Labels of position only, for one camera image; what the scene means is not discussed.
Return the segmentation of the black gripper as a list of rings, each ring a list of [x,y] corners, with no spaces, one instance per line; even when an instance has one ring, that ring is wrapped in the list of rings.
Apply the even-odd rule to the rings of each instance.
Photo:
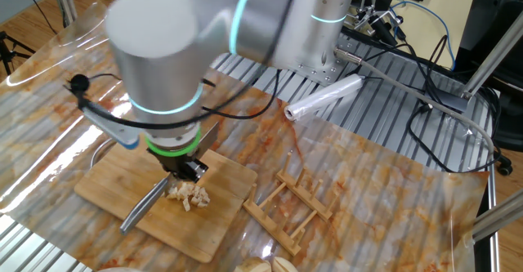
[[[198,182],[208,170],[205,163],[187,154],[168,157],[153,151],[151,148],[148,148],[147,151],[159,161],[163,170],[173,179],[178,179],[178,174],[181,172],[185,180]]]

